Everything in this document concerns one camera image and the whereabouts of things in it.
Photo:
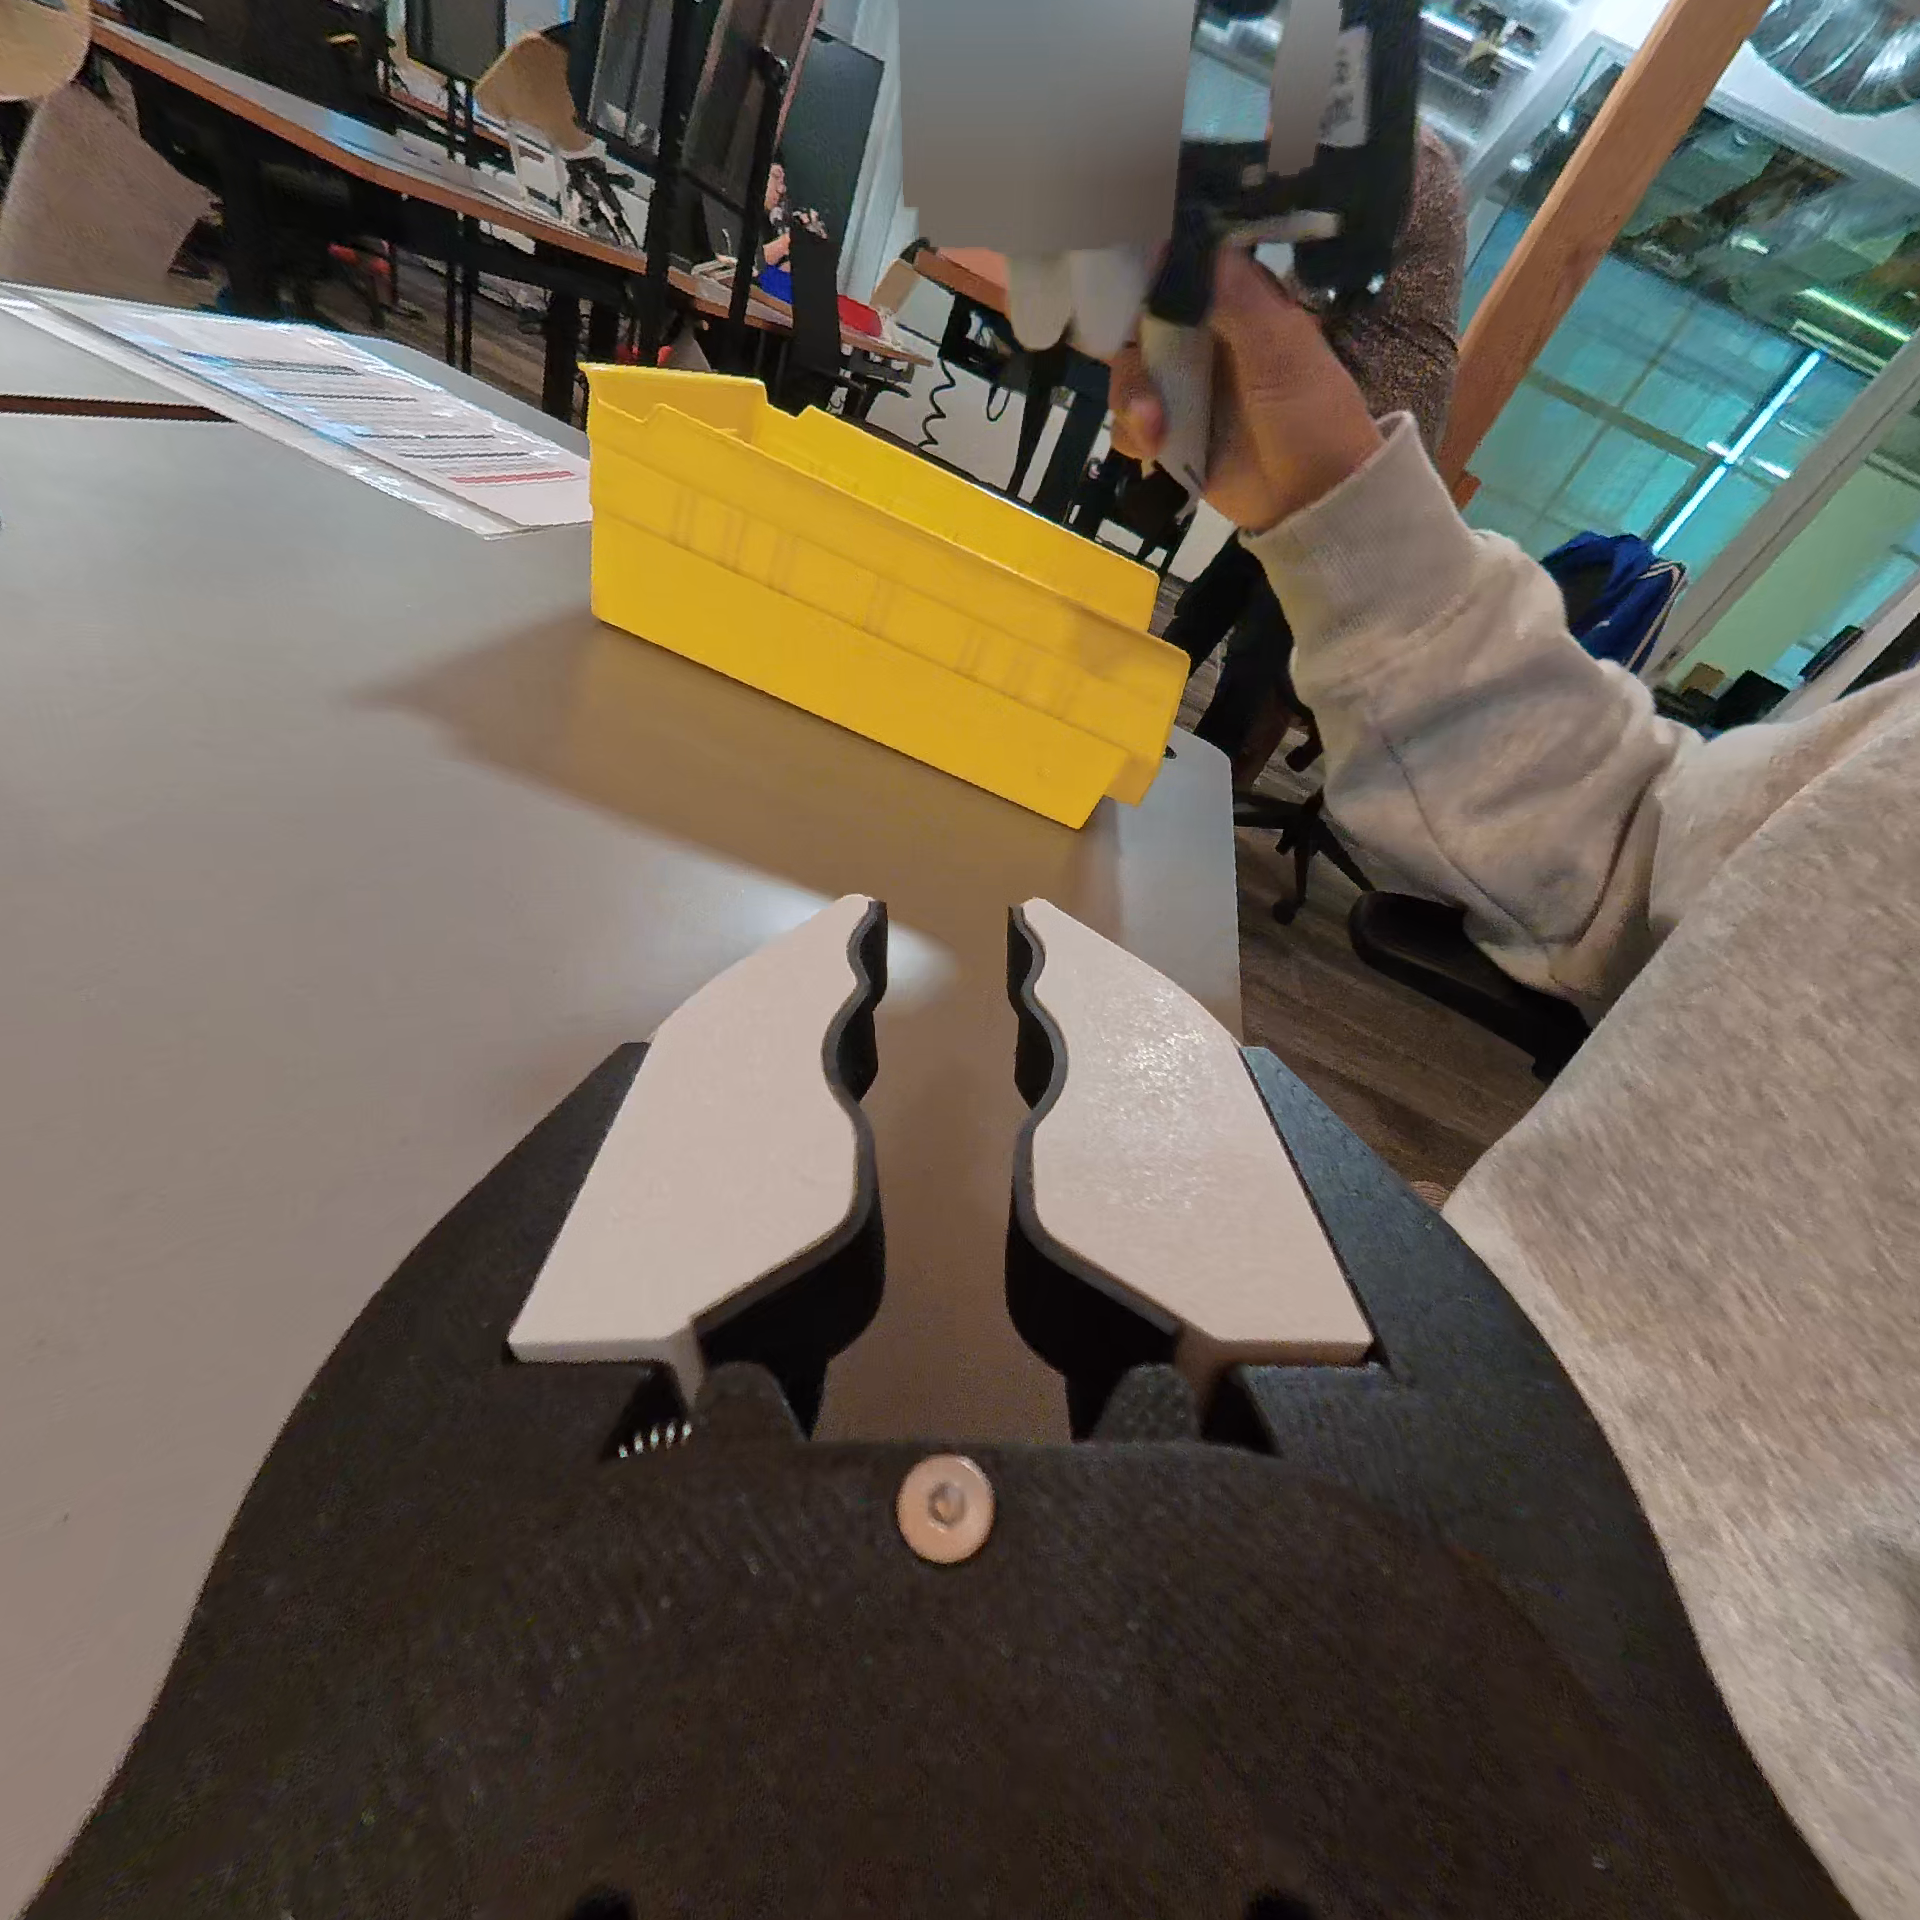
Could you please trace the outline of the black flat monitor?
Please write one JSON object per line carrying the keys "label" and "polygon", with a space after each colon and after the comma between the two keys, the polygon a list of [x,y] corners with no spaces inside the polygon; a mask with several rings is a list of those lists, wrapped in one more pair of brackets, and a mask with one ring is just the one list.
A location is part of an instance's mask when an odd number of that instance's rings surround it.
{"label": "black flat monitor", "polygon": [[790,210],[819,217],[843,265],[856,253],[863,176],[886,80],[883,60],[816,30],[786,97],[785,200]]}

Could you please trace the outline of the grey desk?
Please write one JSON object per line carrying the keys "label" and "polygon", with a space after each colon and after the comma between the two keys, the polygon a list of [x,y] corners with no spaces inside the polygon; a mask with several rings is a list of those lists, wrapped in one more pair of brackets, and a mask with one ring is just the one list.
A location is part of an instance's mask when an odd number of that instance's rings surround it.
{"label": "grey desk", "polygon": [[1066,1436],[1003,1306],[1031,896],[1230,1030],[1226,764],[1059,828],[615,632],[238,422],[6,416],[2,1905],[123,1757],[371,1292],[587,1072],[890,904],[887,1287],[823,1438]]}

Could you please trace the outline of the wooden post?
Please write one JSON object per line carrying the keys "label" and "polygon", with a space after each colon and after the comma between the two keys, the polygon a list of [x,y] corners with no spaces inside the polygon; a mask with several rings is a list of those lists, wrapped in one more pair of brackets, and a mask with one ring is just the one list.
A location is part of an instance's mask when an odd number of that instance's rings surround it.
{"label": "wooden post", "polygon": [[1760,24],[1764,2],[1668,2],[1475,309],[1435,468],[1466,509],[1473,455]]}

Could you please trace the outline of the laminated instruction sheet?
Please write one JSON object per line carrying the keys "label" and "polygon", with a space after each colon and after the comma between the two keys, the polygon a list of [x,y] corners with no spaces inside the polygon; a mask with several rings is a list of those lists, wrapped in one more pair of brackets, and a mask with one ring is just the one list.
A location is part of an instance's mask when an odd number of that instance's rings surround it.
{"label": "laminated instruction sheet", "polygon": [[587,525],[591,461],[322,326],[8,285],[6,312],[480,536]]}

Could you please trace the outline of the long brown-edged desk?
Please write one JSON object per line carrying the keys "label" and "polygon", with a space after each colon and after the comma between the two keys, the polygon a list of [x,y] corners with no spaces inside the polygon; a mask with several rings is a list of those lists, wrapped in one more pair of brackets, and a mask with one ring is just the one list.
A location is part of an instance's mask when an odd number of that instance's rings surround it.
{"label": "long brown-edged desk", "polygon": [[182,49],[112,10],[94,15],[92,41],[249,134],[404,200],[404,246],[438,257],[448,280],[492,274],[545,292],[540,405],[553,417],[577,417],[580,358],[610,358],[623,322],[641,317],[648,256],[546,213],[510,178]]}

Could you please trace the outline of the divided yellow plastic bin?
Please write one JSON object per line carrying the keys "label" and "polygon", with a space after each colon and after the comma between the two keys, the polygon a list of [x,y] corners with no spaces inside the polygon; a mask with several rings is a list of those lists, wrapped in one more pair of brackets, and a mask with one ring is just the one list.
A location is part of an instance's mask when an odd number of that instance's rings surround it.
{"label": "divided yellow plastic bin", "polygon": [[585,374],[596,620],[1056,824],[1146,800],[1155,570],[752,376]]}

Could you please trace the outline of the grey cardboard sheet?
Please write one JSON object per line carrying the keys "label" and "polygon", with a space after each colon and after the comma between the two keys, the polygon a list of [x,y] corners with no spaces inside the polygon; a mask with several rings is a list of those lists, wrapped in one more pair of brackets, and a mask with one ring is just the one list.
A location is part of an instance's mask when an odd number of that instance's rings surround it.
{"label": "grey cardboard sheet", "polygon": [[34,106],[8,181],[2,280],[170,304],[177,257],[212,210],[207,188],[71,81]]}

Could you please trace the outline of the standing desk with bag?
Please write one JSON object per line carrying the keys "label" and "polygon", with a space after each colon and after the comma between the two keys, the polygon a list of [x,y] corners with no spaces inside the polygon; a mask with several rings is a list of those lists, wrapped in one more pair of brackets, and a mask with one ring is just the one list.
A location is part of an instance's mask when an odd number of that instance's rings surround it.
{"label": "standing desk with bag", "polygon": [[915,242],[904,263],[948,297],[915,449],[948,470],[977,474],[945,440],[953,425],[951,394],[960,376],[972,376],[983,384],[986,417],[1017,405],[1014,463],[1002,490],[1047,520],[1098,538],[1138,472],[1137,466],[1114,468],[1098,452],[1110,430],[1110,364],[1080,351],[1073,337],[1051,350],[1025,350],[1008,319],[1003,268],[983,253]]}

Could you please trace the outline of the person's grey sweatshirt torso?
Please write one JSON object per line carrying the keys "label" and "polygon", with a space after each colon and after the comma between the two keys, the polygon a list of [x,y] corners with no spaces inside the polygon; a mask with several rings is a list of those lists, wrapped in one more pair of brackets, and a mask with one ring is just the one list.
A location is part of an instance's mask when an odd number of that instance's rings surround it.
{"label": "person's grey sweatshirt torso", "polygon": [[1915,676],[1714,743],[1558,641],[1463,877],[1650,956],[1455,1222],[1595,1406],[1862,1914],[1915,1914]]}

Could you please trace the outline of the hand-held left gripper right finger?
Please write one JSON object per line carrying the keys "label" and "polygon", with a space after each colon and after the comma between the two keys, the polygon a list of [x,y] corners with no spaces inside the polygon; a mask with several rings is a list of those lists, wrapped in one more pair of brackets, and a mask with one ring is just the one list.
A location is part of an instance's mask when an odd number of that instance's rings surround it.
{"label": "hand-held left gripper right finger", "polygon": [[1056,902],[1011,909],[1015,1137],[1006,1306],[1090,1436],[1138,1366],[1203,1412],[1242,1366],[1376,1348],[1247,1049]]}

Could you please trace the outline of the person's right forearm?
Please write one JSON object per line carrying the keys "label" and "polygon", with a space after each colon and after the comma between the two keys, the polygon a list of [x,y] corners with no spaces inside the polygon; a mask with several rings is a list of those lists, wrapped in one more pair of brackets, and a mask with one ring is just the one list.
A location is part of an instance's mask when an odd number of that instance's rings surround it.
{"label": "person's right forearm", "polygon": [[1663,718],[1535,559],[1459,516],[1414,421],[1360,425],[1335,484],[1254,538],[1335,824],[1503,976],[1601,1016],[1772,807],[1769,730]]}

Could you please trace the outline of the tan document holder board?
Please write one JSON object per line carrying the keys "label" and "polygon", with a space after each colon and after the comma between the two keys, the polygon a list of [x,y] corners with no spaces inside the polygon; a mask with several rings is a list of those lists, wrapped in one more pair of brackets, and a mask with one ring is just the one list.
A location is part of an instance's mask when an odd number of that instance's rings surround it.
{"label": "tan document holder board", "polygon": [[2,2],[2,103],[38,104],[82,69],[92,2]]}

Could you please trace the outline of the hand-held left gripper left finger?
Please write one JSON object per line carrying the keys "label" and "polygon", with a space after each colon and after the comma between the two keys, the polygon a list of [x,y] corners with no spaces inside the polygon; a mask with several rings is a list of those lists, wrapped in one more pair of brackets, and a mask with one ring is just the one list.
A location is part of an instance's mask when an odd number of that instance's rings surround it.
{"label": "hand-held left gripper left finger", "polygon": [[507,1332],[520,1362],[641,1362],[690,1408],[756,1364],[814,1429],[883,1295],[873,1126],[890,918],[842,896],[648,1040]]}

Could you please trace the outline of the person's right hand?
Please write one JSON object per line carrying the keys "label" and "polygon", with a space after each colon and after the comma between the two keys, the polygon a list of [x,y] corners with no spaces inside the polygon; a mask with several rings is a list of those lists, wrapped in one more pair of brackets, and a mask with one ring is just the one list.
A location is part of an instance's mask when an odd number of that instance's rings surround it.
{"label": "person's right hand", "polygon": [[1383,445],[1314,312],[1249,252],[1216,253],[1200,329],[1209,368],[1203,498],[1264,535],[1330,496]]}

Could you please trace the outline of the silver ventilation duct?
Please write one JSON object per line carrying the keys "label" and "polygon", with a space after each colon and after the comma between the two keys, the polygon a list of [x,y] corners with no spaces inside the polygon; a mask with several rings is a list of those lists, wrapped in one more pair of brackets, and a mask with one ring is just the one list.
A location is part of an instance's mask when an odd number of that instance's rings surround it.
{"label": "silver ventilation duct", "polygon": [[1828,111],[1887,117],[1918,104],[1915,2],[1772,2],[1747,45]]}

